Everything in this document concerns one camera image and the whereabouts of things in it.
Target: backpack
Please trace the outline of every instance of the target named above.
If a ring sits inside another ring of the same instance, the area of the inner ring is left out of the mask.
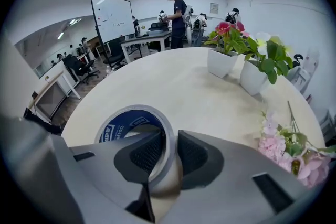
[[[201,27],[201,22],[199,21],[199,19],[196,19],[194,22],[194,29],[200,29]]]
[[[235,18],[236,14],[237,14],[237,12],[234,15],[231,15],[230,13],[228,13],[226,18],[225,18],[225,21],[229,22],[231,24],[236,24],[236,18]]]

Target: blue tape label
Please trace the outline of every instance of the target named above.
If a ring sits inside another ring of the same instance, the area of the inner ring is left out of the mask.
[[[119,114],[104,127],[99,142],[124,138],[134,128],[143,124],[154,125],[163,131],[161,122],[152,113],[144,110],[130,110]]]

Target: white wall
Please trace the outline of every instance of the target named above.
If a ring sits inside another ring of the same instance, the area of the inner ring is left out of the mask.
[[[139,20],[140,27],[144,25],[145,30],[141,29],[141,34],[145,34],[152,23],[158,22],[157,16],[163,10],[168,15],[174,12],[174,2],[168,0],[129,0],[131,1],[132,13]],[[214,29],[220,21],[225,18],[229,11],[226,0],[184,0],[187,5],[193,6],[194,15],[205,13],[208,17],[207,35],[210,29]],[[218,14],[210,13],[210,3],[219,4]]]
[[[12,44],[57,22],[93,15],[91,0],[16,0],[5,26]]]
[[[292,56],[318,48],[319,66],[304,96],[312,94],[315,111],[336,106],[336,28],[325,0],[228,0],[228,7],[239,9],[249,33],[279,34]]]
[[[10,118],[23,116],[39,80],[4,31],[0,37],[0,70],[0,113]]]

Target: ceiling light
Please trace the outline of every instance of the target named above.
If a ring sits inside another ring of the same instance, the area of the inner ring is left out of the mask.
[[[96,5],[99,5],[99,4],[102,3],[103,1],[105,1],[105,0],[100,0],[100,1],[98,1],[98,2],[96,3]]]
[[[60,39],[63,36],[64,32],[62,32],[57,39]]]

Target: black office chair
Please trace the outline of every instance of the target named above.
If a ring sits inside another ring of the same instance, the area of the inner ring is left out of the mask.
[[[82,79],[81,82],[89,84],[88,83],[88,79],[90,77],[93,76],[97,76],[97,78],[99,77],[96,73],[100,73],[99,70],[90,71],[90,67],[92,67],[92,65],[94,64],[94,60],[89,61],[86,65],[84,65],[80,60],[77,59],[76,56],[71,56],[71,57],[67,57],[65,59],[63,59],[63,63],[66,67],[71,68],[76,75],[78,76],[84,76],[85,74],[87,74],[87,76]]]
[[[110,49],[111,49],[111,54],[112,56],[109,57],[109,61],[112,65],[112,68],[114,68],[115,70],[118,70],[119,68],[121,68],[122,65],[121,62],[124,62],[124,59],[125,59],[125,55],[122,51],[122,48],[121,48],[121,45],[120,45],[120,39],[119,38],[116,38],[112,41],[109,42],[109,46],[110,46]],[[103,61],[103,63],[105,65],[108,65],[108,61],[107,59],[105,59]]]
[[[164,25],[163,23],[152,23],[151,27],[148,28],[149,31],[155,31],[155,30],[163,30],[165,31],[169,31],[168,29],[168,25]],[[164,47],[168,48],[170,45],[170,41],[169,38],[164,40]],[[148,44],[148,50],[149,53],[151,53],[151,50],[157,50],[158,52],[161,51],[161,45],[159,41],[154,41],[154,42],[150,42]]]

